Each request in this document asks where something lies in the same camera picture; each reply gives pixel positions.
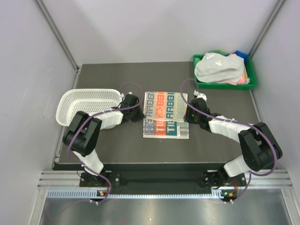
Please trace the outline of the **colourful rabbit print towel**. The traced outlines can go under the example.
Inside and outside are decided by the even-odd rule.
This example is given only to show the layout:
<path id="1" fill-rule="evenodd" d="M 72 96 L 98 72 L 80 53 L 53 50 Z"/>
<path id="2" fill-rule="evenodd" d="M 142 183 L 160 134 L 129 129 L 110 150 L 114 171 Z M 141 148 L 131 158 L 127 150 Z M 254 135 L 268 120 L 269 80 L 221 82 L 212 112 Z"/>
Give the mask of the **colourful rabbit print towel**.
<path id="1" fill-rule="evenodd" d="M 179 92 L 147 91 L 144 96 L 144 138 L 188 139 L 189 124 L 184 121 L 187 104 Z"/>

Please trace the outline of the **grey white towel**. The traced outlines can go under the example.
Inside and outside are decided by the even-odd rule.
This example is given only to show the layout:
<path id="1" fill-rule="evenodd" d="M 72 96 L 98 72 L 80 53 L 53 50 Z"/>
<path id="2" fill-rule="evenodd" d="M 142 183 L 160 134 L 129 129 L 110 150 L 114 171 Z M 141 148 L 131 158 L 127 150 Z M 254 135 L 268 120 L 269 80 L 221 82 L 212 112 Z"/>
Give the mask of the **grey white towel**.
<path id="1" fill-rule="evenodd" d="M 244 74 L 244 59 L 236 54 L 223 56 L 209 52 L 196 63 L 194 73 L 203 83 L 238 84 Z"/>

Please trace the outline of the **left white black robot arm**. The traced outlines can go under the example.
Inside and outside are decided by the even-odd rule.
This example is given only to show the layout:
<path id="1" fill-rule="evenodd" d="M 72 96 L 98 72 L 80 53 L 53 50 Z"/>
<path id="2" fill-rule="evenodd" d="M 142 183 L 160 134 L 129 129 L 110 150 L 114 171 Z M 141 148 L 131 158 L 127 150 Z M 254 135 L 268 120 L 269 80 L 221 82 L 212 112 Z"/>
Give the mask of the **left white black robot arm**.
<path id="1" fill-rule="evenodd" d="M 78 157 L 84 170 L 90 174 L 91 182 L 101 186 L 106 182 L 106 174 L 102 172 L 104 164 L 95 150 L 100 131 L 144 118 L 139 98 L 128 93 L 111 110 L 92 115 L 78 111 L 64 133 L 63 143 Z"/>

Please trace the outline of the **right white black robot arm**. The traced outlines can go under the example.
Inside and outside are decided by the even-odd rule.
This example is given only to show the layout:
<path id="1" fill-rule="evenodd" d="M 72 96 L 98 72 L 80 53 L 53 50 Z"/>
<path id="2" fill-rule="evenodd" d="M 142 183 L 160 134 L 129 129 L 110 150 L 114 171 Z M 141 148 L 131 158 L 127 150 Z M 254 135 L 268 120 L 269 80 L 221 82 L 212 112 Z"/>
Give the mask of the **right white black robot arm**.
<path id="1" fill-rule="evenodd" d="M 202 97 L 194 98 L 188 104 L 184 121 L 240 144 L 242 155 L 217 170 L 218 186 L 231 185 L 236 176 L 243 173 L 258 172 L 274 166 L 275 161 L 283 156 L 279 144 L 265 123 L 240 124 L 219 113 L 211 113 Z"/>

